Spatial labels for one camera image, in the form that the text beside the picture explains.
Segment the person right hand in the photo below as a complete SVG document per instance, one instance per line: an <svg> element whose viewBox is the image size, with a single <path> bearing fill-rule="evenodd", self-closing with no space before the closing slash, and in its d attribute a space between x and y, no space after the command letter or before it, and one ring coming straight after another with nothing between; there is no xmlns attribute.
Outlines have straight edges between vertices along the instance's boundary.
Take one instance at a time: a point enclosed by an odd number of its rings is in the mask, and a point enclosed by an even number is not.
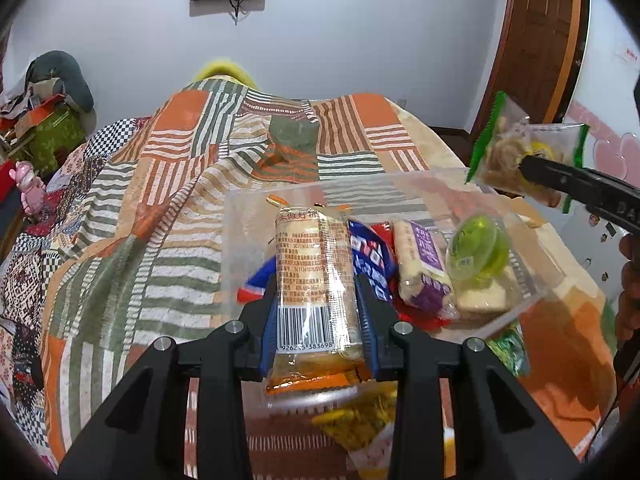
<svg viewBox="0 0 640 480"><path fill-rule="evenodd" d="M617 347L620 348L638 330L639 320L639 237L627 234L620 241L620 253L627 259L620 280L622 293L618 300L618 312L615 318Z"/></svg>

